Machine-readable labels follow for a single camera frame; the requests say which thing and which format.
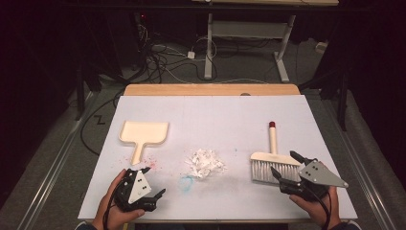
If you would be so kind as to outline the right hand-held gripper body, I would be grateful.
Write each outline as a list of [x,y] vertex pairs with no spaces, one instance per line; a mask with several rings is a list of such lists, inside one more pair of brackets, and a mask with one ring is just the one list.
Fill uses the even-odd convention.
[[318,201],[324,198],[330,186],[347,188],[349,184],[331,172],[320,161],[309,162],[298,172],[300,181],[285,178],[279,179],[280,191],[283,194],[295,195],[306,201]]

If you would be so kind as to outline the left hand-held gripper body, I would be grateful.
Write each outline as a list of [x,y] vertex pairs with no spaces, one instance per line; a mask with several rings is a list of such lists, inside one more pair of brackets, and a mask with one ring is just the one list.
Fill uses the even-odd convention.
[[139,209],[152,212],[156,209],[157,199],[147,197],[150,192],[145,174],[141,170],[128,169],[114,194],[114,202],[123,212]]

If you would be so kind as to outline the pile of white paper scraps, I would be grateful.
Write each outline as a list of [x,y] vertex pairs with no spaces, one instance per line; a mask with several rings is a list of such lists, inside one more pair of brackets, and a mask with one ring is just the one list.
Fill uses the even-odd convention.
[[198,149],[186,158],[185,163],[189,166],[191,175],[201,179],[227,170],[224,161],[212,149]]

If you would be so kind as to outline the white metal desk frame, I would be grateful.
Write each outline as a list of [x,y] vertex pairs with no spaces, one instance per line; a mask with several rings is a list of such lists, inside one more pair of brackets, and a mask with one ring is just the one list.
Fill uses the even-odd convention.
[[[205,3],[208,7],[226,6],[236,7],[241,5],[245,7],[291,7],[293,9],[301,7],[315,7],[322,10],[326,7],[336,7],[338,0],[193,0],[194,2]],[[204,79],[212,80],[214,78],[214,56],[217,48],[213,37],[243,37],[243,38],[280,38],[282,40],[279,51],[273,53],[273,58],[282,82],[289,82],[286,69],[283,63],[283,55],[291,35],[296,13],[290,13],[285,22],[248,22],[244,19],[242,22],[225,21],[213,19],[213,14],[208,13],[207,21],[207,48],[205,55]]]

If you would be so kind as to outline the person's right hand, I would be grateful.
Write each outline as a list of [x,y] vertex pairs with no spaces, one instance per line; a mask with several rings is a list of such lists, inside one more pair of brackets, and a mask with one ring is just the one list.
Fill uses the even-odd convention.
[[327,221],[328,227],[326,227],[326,230],[341,222],[337,189],[335,187],[330,187],[328,195],[322,199],[324,205],[319,202],[306,201],[297,195],[290,195],[289,199],[305,210],[321,228],[324,228]]

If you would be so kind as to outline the aluminium floor rail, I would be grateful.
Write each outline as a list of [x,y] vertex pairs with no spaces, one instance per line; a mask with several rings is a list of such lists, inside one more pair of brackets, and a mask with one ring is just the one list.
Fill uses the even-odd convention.
[[354,97],[348,94],[345,123],[338,124],[338,101],[323,100],[317,90],[305,97],[326,142],[333,162],[350,186],[348,194],[363,230],[399,230],[402,221],[394,200],[398,183],[363,119]]
[[41,183],[38,189],[35,191],[35,195],[30,203],[30,206],[19,222],[17,230],[33,229],[37,217],[45,205],[47,198],[54,188],[60,172],[63,169],[66,159],[70,153],[70,148],[78,136],[79,130],[84,125],[84,118],[89,114],[89,111],[97,98],[98,93],[89,92],[86,95],[85,100],[83,101],[84,109],[81,112],[78,112],[74,116],[74,119],[70,122],[68,132],[64,136],[63,143],[58,147],[52,164],[47,168],[46,174],[41,179]]

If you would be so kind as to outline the white hand brush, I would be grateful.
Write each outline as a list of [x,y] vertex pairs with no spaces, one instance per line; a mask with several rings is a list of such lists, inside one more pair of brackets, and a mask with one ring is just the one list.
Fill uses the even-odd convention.
[[278,154],[276,123],[269,123],[269,152],[254,152],[251,154],[251,173],[254,181],[278,184],[272,170],[276,170],[282,178],[299,181],[298,175],[301,164],[290,155]]

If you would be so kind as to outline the person's left hand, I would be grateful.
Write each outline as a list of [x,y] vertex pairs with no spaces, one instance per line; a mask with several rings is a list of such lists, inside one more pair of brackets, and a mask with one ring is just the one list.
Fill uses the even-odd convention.
[[113,192],[122,181],[124,175],[125,170],[121,170],[111,182],[106,194],[101,199],[97,214],[91,222],[98,230],[121,230],[125,223],[140,218],[145,214],[145,211],[142,209],[122,212],[117,206],[113,205]]

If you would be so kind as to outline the cream plastic dustpan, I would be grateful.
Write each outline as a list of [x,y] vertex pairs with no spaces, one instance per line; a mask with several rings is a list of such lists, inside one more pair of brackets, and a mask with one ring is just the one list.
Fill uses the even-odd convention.
[[125,121],[119,139],[135,147],[131,164],[136,165],[141,162],[145,146],[162,144],[167,138],[168,129],[168,123]]

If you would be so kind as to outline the black stand leg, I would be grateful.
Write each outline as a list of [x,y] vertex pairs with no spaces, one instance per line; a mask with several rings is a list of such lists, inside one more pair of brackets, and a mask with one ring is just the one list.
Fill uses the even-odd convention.
[[83,86],[83,77],[82,77],[82,65],[80,64],[77,69],[77,116],[76,120],[78,121],[84,111],[84,86]]

